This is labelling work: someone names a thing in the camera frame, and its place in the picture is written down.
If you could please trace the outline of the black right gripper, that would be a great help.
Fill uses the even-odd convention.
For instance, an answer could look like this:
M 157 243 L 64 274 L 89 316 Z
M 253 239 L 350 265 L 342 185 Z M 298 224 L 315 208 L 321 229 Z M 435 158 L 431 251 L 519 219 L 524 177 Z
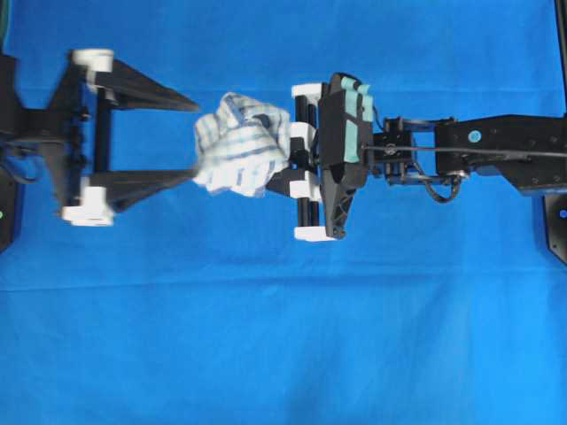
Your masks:
M 304 242 L 328 242 L 325 226 L 320 224 L 322 202 L 320 181 L 315 162 L 317 103 L 322 94 L 321 83 L 295 85 L 291 88 L 295 120 L 276 125 L 266 113 L 257 113 L 252 121 L 260 140 L 291 154 L 295 166 L 275 173 L 266 189 L 297 201 L 298 226 L 294 237 Z

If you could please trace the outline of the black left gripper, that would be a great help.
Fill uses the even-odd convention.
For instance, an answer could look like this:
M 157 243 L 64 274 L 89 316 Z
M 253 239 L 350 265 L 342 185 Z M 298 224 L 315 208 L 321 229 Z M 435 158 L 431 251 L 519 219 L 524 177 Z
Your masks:
M 104 91 L 117 110 L 197 112 L 199 105 L 161 85 L 108 49 L 71 50 L 66 68 L 48 103 L 55 115 L 57 133 L 45 144 L 45 165 L 62 220 L 77 227 L 109 227 L 115 213 L 193 180 L 197 168 L 113 170 L 109 163 L 95 164 L 83 176 L 83 122 L 89 119 L 86 95 Z

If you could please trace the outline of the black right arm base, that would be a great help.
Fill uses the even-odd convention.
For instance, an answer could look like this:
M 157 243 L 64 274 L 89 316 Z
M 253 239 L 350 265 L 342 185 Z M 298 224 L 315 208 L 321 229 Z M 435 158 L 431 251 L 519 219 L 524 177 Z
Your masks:
M 566 268 L 566 195 L 552 194 L 532 201 L 536 246 L 547 259 Z

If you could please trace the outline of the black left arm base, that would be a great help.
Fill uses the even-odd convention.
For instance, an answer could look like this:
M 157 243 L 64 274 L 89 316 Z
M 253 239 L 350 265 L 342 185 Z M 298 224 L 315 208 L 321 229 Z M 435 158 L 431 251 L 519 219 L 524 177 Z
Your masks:
M 5 169 L 1 169 L 1 252 L 5 252 L 17 239 L 21 229 L 23 186 L 16 182 Z

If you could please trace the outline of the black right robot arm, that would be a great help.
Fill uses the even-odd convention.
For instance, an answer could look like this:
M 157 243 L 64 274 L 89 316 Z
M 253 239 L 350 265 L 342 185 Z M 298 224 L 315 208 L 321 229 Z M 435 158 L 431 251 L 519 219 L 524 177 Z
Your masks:
M 566 193 L 563 118 L 396 118 L 374 129 L 373 98 L 354 78 L 338 74 L 330 83 L 295 86 L 292 95 L 289 163 L 267 187 L 297 200 L 299 240 L 342 239 L 353 197 L 370 176 L 421 186 L 441 204 L 474 173 L 499 175 L 521 194 L 548 202 Z

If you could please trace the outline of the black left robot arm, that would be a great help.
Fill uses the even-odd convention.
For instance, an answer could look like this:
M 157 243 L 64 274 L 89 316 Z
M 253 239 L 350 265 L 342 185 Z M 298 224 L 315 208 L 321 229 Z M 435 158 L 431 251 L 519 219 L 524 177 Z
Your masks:
M 58 86 L 42 109 L 21 103 L 15 71 L 15 58 L 3 55 L 1 152 L 43 159 L 60 217 L 71 225 L 111 226 L 116 214 L 196 177 L 193 168 L 110 168 L 113 112 L 198 110 L 194 101 L 118 60 L 112 50 L 71 50 Z

